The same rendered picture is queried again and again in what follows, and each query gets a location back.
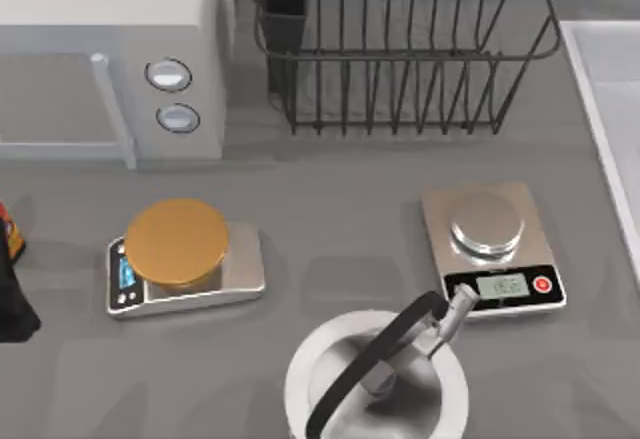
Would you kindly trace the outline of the scale with gold round plate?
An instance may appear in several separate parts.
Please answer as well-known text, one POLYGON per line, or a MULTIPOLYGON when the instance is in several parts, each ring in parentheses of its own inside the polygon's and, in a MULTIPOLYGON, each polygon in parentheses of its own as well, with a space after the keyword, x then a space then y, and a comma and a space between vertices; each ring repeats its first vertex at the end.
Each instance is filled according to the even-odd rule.
POLYGON ((105 270, 114 319, 247 302, 267 285, 258 228, 194 198, 139 212, 106 247, 105 270))

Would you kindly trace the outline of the round microwave knob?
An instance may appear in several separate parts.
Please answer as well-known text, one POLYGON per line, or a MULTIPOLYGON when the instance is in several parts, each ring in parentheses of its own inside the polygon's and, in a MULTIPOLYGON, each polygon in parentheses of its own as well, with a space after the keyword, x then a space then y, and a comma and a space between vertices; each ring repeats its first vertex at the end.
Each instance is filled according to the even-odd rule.
POLYGON ((144 70, 147 82, 157 90, 176 93, 189 88, 193 75, 189 67, 175 58, 147 63, 144 70))
POLYGON ((200 115, 191 106, 174 103, 156 111, 157 123, 174 134, 190 134, 200 125, 200 115))

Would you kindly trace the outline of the scale with silver round plate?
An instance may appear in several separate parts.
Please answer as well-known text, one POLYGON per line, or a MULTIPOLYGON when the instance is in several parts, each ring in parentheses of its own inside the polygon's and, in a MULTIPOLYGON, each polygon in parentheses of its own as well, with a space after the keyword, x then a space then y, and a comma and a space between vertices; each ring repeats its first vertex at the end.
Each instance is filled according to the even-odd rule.
POLYGON ((479 296, 471 320, 546 313, 567 294, 530 188, 523 182, 427 189, 424 223, 443 295, 479 296))

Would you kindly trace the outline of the black cutlery holder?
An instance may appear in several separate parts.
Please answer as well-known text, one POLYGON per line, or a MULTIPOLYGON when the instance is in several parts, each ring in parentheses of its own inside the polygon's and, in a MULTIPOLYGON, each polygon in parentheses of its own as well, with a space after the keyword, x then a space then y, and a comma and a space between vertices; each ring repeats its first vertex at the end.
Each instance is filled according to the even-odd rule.
POLYGON ((309 0, 254 0, 266 49, 297 55, 302 47, 309 0))

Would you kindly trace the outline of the pale microwave oven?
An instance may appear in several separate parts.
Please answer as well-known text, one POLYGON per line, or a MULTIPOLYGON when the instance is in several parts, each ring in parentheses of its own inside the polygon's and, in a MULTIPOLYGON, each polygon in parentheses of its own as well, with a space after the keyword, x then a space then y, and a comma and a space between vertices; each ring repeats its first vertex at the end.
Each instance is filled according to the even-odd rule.
POLYGON ((234 0, 0 0, 0 162, 125 164, 94 77, 102 53, 141 162, 222 157, 235 39, 234 0), (193 79, 167 93, 147 63, 175 58, 193 79), (174 103, 200 115, 190 134, 156 121, 174 103))

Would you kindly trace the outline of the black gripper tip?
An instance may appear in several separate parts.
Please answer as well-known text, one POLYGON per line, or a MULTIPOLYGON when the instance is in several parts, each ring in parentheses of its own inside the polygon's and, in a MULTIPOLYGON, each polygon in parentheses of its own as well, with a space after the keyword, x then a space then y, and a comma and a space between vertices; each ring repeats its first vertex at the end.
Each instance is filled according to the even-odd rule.
POLYGON ((9 223, 6 208, 0 203, 0 344, 25 343, 42 326, 14 270, 7 231, 9 223))

